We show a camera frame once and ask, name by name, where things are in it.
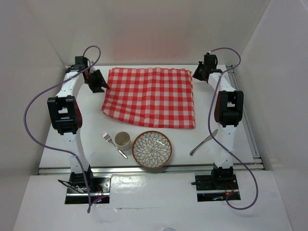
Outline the red white checkered cloth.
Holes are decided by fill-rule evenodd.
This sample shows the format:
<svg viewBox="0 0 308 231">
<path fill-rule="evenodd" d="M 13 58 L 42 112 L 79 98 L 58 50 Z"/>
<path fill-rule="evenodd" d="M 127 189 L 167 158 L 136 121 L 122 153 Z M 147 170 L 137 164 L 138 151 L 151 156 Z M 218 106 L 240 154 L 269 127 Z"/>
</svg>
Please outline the red white checkered cloth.
<svg viewBox="0 0 308 231">
<path fill-rule="evenodd" d="M 195 127 L 190 70 L 115 67 L 107 84 L 101 111 L 115 120 L 149 128 Z"/>
</svg>

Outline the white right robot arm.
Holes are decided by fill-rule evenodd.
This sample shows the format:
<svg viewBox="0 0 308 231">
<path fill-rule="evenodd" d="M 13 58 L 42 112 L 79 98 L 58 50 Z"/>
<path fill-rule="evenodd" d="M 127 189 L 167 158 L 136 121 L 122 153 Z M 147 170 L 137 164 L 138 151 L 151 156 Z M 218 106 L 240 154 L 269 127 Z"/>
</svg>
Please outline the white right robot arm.
<svg viewBox="0 0 308 231">
<path fill-rule="evenodd" d="M 216 154 L 211 171 L 210 183 L 216 189 L 230 183 L 233 177 L 233 161 L 230 154 L 233 151 L 234 135 L 243 118 L 244 93 L 236 90 L 224 77 L 223 71 L 217 68 L 217 56 L 211 53 L 204 55 L 199 62 L 193 77 L 207 82 L 216 92 L 211 104 L 214 120 L 218 125 L 217 140 L 219 151 Z"/>
</svg>

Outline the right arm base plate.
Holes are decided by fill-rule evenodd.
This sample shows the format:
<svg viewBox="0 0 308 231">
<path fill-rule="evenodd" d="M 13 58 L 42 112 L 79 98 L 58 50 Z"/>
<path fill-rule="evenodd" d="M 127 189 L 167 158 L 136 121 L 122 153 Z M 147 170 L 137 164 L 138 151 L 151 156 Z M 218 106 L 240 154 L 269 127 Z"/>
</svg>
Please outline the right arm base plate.
<svg viewBox="0 0 308 231">
<path fill-rule="evenodd" d="M 229 200 L 240 200 L 237 178 L 233 175 L 231 180 L 222 183 L 214 183 L 210 175 L 196 175 L 195 182 L 191 183 L 196 187 L 198 202 L 216 202 Z"/>
</svg>

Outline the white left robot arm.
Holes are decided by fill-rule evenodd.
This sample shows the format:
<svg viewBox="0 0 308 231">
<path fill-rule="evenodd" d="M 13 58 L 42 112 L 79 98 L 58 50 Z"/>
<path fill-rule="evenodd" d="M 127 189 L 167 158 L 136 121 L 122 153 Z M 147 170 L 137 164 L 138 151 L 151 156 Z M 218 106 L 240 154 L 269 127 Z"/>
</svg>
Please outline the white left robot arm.
<svg viewBox="0 0 308 231">
<path fill-rule="evenodd" d="M 80 71 L 84 83 L 87 84 L 93 93 L 104 92 L 109 89 L 100 70 L 90 68 L 90 61 L 85 56 L 76 56 L 75 64 L 67 68 L 65 72 L 65 83 L 58 94 L 49 97 L 47 100 L 52 127 L 60 134 L 64 141 L 66 150 L 69 151 L 70 161 L 70 184 L 79 187 L 84 192 L 90 192 L 95 186 L 94 176 L 90 164 L 86 160 L 80 138 L 82 127 L 82 114 L 74 96 L 74 89 L 77 86 L 77 77 L 73 75 Z"/>
</svg>

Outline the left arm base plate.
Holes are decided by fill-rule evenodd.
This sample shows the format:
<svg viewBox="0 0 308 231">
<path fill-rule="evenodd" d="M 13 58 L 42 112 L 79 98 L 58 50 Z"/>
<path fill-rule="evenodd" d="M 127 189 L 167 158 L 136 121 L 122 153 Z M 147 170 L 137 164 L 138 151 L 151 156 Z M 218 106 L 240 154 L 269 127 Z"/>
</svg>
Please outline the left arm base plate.
<svg viewBox="0 0 308 231">
<path fill-rule="evenodd" d="M 58 180 L 60 184 L 67 188 L 65 196 L 66 205 L 78 205 L 88 203 L 88 193 L 86 186 L 79 186 L 70 181 Z M 90 185 L 90 197 L 93 204 L 110 203 L 111 177 L 97 177 Z"/>
</svg>

